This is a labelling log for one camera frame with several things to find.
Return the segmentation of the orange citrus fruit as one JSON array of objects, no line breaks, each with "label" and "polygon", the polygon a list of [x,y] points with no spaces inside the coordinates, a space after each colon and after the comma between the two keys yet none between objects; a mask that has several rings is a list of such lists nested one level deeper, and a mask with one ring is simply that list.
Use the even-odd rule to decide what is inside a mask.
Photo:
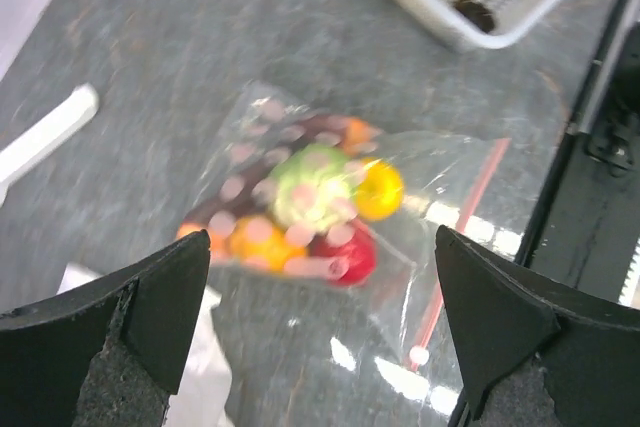
[{"label": "orange citrus fruit", "polygon": [[240,218],[227,244],[235,258],[270,272],[282,273],[287,261],[308,256],[306,247],[289,243],[283,231],[262,215]]}]

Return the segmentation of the green cabbage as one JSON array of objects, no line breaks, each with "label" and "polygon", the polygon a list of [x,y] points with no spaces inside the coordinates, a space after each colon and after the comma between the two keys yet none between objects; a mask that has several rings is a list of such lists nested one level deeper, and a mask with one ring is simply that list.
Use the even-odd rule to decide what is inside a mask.
[{"label": "green cabbage", "polygon": [[340,149],[312,143],[273,168],[270,211],[284,227],[302,225],[326,233],[356,215],[359,185],[352,159]]}]

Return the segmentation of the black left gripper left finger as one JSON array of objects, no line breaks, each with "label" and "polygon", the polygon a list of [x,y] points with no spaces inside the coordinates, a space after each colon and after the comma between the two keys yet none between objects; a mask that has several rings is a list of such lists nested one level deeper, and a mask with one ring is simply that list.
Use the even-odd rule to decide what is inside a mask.
[{"label": "black left gripper left finger", "polygon": [[192,233],[109,275],[1,316],[4,426],[161,426],[209,269]]}]

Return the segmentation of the red apple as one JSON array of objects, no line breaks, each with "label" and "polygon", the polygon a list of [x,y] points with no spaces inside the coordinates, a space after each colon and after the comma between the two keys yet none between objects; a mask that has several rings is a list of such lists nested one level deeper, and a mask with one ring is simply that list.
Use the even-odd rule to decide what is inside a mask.
[{"label": "red apple", "polygon": [[311,254],[317,257],[344,257],[347,269],[331,283],[337,286],[362,284],[374,272],[377,264],[376,245],[370,230],[359,219],[348,223],[353,235],[343,245],[336,246],[327,236],[317,236],[311,244]]}]

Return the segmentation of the clear pink-dotted zip bag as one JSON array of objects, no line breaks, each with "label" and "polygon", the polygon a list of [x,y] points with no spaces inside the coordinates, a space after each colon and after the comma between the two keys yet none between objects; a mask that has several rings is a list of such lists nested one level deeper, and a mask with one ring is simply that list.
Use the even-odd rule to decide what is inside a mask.
[{"label": "clear pink-dotted zip bag", "polygon": [[508,147],[380,130],[258,81],[218,132],[177,229],[210,238],[212,311],[238,426],[443,426],[461,380],[435,260]]}]

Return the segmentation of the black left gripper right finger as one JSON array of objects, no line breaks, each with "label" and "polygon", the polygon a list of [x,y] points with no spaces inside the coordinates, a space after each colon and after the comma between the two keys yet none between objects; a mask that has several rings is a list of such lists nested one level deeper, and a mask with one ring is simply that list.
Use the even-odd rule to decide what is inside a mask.
[{"label": "black left gripper right finger", "polygon": [[436,263],[474,426],[636,426],[639,313],[441,226]]}]

